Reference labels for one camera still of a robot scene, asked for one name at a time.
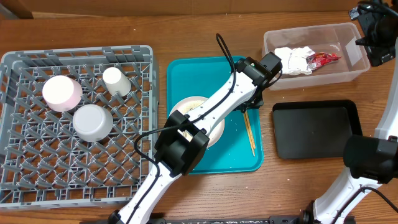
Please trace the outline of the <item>white paper napkin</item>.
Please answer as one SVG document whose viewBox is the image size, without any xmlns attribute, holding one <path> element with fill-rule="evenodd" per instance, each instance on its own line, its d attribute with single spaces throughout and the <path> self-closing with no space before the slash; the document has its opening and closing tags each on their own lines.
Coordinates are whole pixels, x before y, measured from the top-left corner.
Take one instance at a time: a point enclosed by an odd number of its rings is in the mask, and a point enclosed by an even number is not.
<svg viewBox="0 0 398 224">
<path fill-rule="evenodd" d="M 308 67 L 307 58 L 315 52 L 308 46 L 291 49 L 289 47 L 276 48 L 276 56 L 282 61 L 282 73 L 284 75 L 310 75 L 312 69 Z"/>
</svg>

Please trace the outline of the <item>large pink dinner plate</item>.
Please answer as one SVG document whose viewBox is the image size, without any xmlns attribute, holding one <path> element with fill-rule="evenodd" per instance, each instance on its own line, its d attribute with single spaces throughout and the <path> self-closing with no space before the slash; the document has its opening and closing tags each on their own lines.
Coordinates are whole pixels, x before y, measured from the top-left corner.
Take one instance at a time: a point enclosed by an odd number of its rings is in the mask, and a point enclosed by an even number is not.
<svg viewBox="0 0 398 224">
<path fill-rule="evenodd" d="M 179 101 L 171 110 L 169 114 L 178 110 L 181 114 L 186 114 L 188 111 L 195 109 L 200 106 L 207 98 L 203 96 L 190 96 Z M 209 136 L 208 147 L 214 145 L 222 136 L 224 131 L 225 121 L 222 120 L 218 125 L 212 130 Z"/>
</svg>

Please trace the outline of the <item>red snack wrapper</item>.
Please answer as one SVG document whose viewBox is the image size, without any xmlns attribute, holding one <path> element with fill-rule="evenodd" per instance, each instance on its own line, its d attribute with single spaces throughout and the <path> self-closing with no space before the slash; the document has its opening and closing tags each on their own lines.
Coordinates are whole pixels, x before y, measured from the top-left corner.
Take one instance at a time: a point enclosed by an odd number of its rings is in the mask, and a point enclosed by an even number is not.
<svg viewBox="0 0 398 224">
<path fill-rule="evenodd" d="M 314 53 L 306 58 L 307 68 L 317 70 L 329 63 L 339 61 L 341 57 L 337 54 L 329 54 L 325 52 Z"/>
</svg>

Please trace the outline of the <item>pale green cup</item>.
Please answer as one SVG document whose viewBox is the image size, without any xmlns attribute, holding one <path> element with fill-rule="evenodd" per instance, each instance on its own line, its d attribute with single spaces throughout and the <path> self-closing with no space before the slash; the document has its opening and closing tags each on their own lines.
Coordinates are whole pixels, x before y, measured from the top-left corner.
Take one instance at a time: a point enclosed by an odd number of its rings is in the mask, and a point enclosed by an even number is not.
<svg viewBox="0 0 398 224">
<path fill-rule="evenodd" d="M 131 83 L 120 69 L 109 67 L 103 72 L 103 81 L 111 95 L 126 96 L 131 91 Z"/>
</svg>

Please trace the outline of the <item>pale green bowl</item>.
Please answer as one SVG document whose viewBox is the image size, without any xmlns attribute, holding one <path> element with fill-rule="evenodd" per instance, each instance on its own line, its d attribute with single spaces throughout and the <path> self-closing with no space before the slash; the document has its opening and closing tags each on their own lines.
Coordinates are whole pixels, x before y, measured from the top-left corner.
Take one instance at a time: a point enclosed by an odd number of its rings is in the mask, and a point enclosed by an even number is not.
<svg viewBox="0 0 398 224">
<path fill-rule="evenodd" d="M 100 141 L 111 132 L 113 117 L 103 107 L 84 105 L 73 115 L 73 128 L 78 137 L 86 142 Z"/>
</svg>

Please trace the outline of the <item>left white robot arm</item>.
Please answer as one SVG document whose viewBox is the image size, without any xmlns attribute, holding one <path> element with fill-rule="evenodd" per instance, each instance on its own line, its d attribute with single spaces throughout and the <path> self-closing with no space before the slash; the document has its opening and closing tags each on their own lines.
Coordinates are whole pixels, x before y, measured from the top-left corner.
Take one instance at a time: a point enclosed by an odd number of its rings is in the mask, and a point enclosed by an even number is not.
<svg viewBox="0 0 398 224">
<path fill-rule="evenodd" d="M 210 134 L 230 112 L 258 109 L 263 105 L 262 92 L 282 75 L 281 59 L 274 53 L 261 61 L 251 57 L 234 62 L 228 81 L 200 106 L 182 114 L 174 111 L 158 134 L 156 153 L 148 158 L 153 167 L 132 200 L 115 210 L 108 223 L 147 223 L 150 215 L 170 185 L 189 174 L 201 161 L 210 141 Z"/>
</svg>

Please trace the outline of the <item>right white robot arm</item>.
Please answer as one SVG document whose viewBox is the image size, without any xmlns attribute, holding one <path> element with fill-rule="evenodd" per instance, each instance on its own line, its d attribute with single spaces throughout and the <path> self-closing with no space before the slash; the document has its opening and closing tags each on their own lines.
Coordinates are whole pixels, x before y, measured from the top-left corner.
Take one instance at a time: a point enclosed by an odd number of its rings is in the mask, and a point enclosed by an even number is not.
<svg viewBox="0 0 398 224">
<path fill-rule="evenodd" d="M 397 1 L 360 1 L 350 10 L 364 37 L 372 65 L 391 60 L 397 53 Z M 303 210 L 292 223 L 354 223 L 349 213 L 367 194 L 375 192 L 393 210 L 397 207 L 378 188 L 397 178 L 397 75 L 394 74 L 383 116 L 374 137 L 353 135 L 343 153 L 344 169 L 331 187 Z"/>
</svg>

